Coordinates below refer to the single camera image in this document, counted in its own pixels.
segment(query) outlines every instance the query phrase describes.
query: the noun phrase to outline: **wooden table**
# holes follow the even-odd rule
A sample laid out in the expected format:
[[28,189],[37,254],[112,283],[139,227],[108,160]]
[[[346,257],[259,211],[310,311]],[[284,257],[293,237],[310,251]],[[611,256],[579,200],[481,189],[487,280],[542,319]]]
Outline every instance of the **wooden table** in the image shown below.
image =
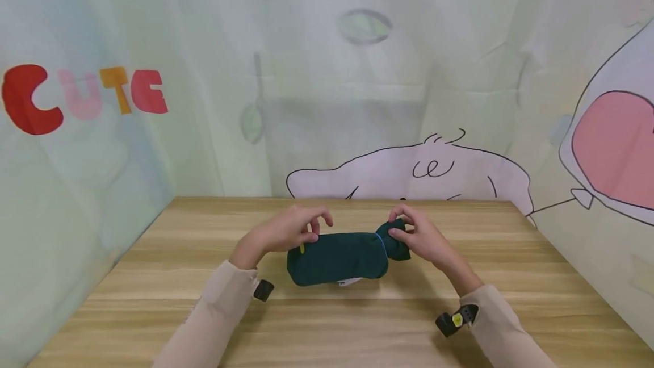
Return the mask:
[[[252,226],[293,201],[178,198],[30,364],[32,368],[149,367],[198,299],[212,270]],[[374,231],[394,202],[331,200],[329,232]],[[654,352],[509,203],[412,202],[429,213],[560,367],[652,367]],[[467,329],[434,324],[456,293],[421,259],[392,262],[378,281],[296,287],[285,253],[260,277],[223,367],[488,367]]]

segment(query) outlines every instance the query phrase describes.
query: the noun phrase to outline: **curtain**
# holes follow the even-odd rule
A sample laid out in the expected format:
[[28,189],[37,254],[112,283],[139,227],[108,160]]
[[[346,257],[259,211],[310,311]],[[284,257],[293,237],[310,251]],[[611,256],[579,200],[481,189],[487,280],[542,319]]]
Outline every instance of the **curtain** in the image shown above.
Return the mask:
[[15,363],[174,195],[509,200],[654,345],[654,0],[0,6]]

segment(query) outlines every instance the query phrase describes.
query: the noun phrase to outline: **sleeve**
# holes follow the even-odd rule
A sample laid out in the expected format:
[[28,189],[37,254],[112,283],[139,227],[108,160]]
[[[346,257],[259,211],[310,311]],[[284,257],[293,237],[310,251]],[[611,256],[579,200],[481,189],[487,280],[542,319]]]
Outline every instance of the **sleeve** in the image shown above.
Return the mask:
[[494,286],[482,286],[460,300],[477,304],[479,311],[471,331],[486,358],[495,368],[556,368],[545,352],[526,333],[518,316]]
[[256,270],[241,270],[224,261],[152,367],[216,368],[257,285]]

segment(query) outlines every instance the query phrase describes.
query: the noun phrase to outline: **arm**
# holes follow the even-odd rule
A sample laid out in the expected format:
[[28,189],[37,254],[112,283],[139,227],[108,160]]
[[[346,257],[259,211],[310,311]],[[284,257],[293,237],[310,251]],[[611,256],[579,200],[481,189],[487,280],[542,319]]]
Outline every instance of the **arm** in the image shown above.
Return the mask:
[[268,252],[287,252],[318,240],[320,216],[332,226],[327,208],[292,206],[247,233],[229,261],[208,279],[195,308],[152,367],[216,368],[259,284],[255,270],[259,261]]
[[479,311],[471,326],[472,334],[484,355],[496,368],[556,368],[556,365],[526,333],[515,312],[500,292],[484,285],[481,278],[438,228],[425,216],[404,204],[392,210],[389,221],[404,215],[412,231],[392,229],[391,236],[406,243],[425,260],[442,270],[462,304],[477,304]]

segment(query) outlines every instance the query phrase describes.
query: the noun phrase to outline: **wrist strap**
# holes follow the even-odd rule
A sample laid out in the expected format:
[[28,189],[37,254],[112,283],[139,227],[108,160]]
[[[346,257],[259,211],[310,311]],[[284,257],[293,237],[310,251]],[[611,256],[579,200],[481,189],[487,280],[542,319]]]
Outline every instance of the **wrist strap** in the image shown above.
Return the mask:
[[254,290],[254,298],[265,303],[273,290],[275,290],[275,286],[266,279],[263,279],[262,281],[259,281],[257,289]]
[[465,304],[458,309],[453,316],[444,312],[436,318],[436,325],[441,330],[444,336],[451,337],[458,331],[464,324],[470,324],[475,321],[479,306],[476,304]]

